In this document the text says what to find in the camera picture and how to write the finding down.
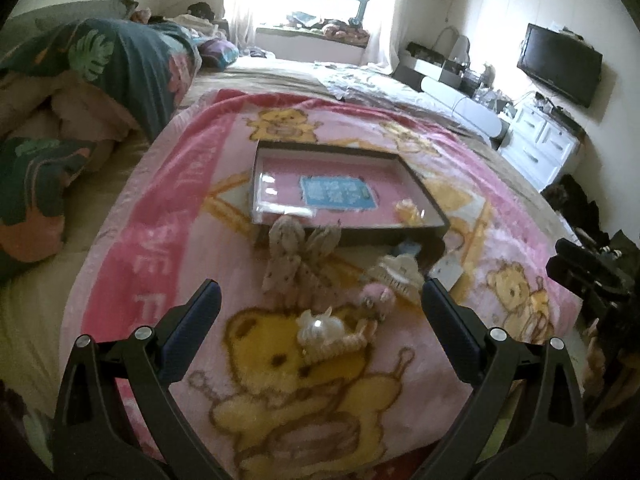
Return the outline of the dark brown headband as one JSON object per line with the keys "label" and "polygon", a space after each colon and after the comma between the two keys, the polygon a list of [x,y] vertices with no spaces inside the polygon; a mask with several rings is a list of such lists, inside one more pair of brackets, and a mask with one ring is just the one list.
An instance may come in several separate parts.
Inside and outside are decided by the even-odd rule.
{"label": "dark brown headband", "polygon": [[430,237],[421,244],[421,250],[416,256],[418,267],[423,275],[431,271],[431,268],[439,262],[444,255],[446,244],[440,237]]}

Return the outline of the clear plastic packet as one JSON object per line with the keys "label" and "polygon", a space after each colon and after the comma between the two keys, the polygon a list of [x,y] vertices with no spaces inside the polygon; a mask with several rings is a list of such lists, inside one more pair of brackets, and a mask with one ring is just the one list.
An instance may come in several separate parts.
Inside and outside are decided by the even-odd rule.
{"label": "clear plastic packet", "polygon": [[394,209],[396,217],[405,226],[417,228],[424,225],[424,211],[416,206],[411,198],[398,200]]}

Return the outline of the white drawer cabinet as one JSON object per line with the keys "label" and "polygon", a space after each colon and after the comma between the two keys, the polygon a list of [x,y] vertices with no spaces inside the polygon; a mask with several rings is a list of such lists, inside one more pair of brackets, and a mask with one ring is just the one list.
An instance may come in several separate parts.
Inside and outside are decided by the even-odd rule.
{"label": "white drawer cabinet", "polygon": [[582,126],[535,92],[516,107],[498,153],[541,192],[576,170],[585,140]]}

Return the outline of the small blue box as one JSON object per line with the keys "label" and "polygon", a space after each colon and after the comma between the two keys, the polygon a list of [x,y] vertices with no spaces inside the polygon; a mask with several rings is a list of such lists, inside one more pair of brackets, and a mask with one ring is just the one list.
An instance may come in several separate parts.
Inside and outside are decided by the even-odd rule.
{"label": "small blue box", "polygon": [[390,254],[394,257],[410,256],[413,259],[417,259],[420,252],[422,252],[422,245],[413,240],[404,240],[390,250]]}

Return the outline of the white cloud hair claw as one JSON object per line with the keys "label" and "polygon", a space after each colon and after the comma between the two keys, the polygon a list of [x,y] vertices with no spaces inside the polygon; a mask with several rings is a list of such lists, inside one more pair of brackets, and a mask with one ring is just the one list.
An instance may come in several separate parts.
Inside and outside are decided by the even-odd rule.
{"label": "white cloud hair claw", "polygon": [[378,262],[367,270],[367,276],[393,289],[398,296],[412,304],[420,304],[425,278],[412,255],[385,255],[378,258]]}

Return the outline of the white bed footboard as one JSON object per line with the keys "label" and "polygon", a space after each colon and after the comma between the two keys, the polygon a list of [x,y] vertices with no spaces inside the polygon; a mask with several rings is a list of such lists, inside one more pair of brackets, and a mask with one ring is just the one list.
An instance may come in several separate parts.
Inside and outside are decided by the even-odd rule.
{"label": "white bed footboard", "polygon": [[492,148],[503,139],[503,123],[498,115],[460,91],[452,84],[461,78],[429,62],[414,58],[409,53],[400,57],[393,77],[406,84],[420,96],[437,103],[444,113],[481,138]]}

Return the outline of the pink fuzzy hair clip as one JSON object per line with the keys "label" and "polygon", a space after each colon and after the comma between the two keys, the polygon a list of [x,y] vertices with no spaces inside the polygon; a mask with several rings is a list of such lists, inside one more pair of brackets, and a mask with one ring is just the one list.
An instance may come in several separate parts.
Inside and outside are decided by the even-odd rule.
{"label": "pink fuzzy hair clip", "polygon": [[358,304],[367,315],[384,322],[396,308],[396,295],[386,285],[373,282],[363,286]]}

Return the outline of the shallow black cardboard box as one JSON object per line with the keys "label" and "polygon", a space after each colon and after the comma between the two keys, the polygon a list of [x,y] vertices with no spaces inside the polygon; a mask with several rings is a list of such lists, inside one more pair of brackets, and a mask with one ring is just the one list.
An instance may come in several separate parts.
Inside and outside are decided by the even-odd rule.
{"label": "shallow black cardboard box", "polygon": [[396,245],[443,237],[449,219],[405,159],[329,144],[260,141],[250,178],[254,241],[273,223],[296,219],[307,233],[342,229],[342,246]]}

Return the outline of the pearl white hair clip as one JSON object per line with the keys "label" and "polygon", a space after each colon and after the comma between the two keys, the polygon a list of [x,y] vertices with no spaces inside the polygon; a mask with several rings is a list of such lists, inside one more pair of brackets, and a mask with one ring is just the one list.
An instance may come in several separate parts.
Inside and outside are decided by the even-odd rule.
{"label": "pearl white hair clip", "polygon": [[378,329],[375,320],[360,318],[356,328],[348,330],[345,323],[332,314],[331,308],[321,314],[306,310],[296,318],[296,324],[296,340],[306,366],[364,350]]}

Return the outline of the beige dotted fabric bow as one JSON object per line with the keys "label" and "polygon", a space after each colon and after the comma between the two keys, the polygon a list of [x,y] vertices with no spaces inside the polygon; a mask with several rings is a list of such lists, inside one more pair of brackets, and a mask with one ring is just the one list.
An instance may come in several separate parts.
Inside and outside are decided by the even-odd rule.
{"label": "beige dotted fabric bow", "polygon": [[319,226],[307,235],[294,217],[273,223],[262,292],[275,309],[319,312],[341,304],[340,279],[329,264],[341,235],[338,224]]}

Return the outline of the pink bear fleece blanket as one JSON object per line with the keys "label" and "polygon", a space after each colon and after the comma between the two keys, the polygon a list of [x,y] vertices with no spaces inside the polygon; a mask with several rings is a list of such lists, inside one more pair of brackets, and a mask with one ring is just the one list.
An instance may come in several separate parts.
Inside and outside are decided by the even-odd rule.
{"label": "pink bear fleece blanket", "polygon": [[374,232],[427,191],[462,267],[451,295],[526,342],[582,304],[548,278],[565,233],[493,150],[434,119],[291,93],[212,91],[143,156],[67,300],[60,353],[156,323],[211,278],[221,312],[172,389],[239,479],[360,472],[441,438],[470,390]]}

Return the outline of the dark floral duvet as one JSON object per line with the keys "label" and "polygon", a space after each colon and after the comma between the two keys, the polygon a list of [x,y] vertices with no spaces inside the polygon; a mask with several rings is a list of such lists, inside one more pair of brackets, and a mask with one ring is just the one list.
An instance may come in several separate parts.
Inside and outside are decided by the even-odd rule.
{"label": "dark floral duvet", "polygon": [[67,22],[1,58],[1,278],[56,255],[66,188],[130,134],[154,140],[202,64],[171,23]]}

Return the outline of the purple pillow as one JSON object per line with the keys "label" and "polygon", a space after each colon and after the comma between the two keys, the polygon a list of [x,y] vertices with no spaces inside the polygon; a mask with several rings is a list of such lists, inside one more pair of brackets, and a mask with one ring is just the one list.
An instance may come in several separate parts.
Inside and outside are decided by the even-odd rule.
{"label": "purple pillow", "polygon": [[204,67],[212,70],[225,70],[239,57],[240,51],[227,39],[209,39],[198,46]]}

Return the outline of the black wall television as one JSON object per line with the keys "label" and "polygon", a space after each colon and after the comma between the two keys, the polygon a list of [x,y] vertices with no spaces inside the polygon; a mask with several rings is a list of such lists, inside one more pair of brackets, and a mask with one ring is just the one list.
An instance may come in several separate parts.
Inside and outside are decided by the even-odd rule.
{"label": "black wall television", "polygon": [[528,24],[516,67],[570,102],[590,107],[602,60],[600,52],[579,39]]}

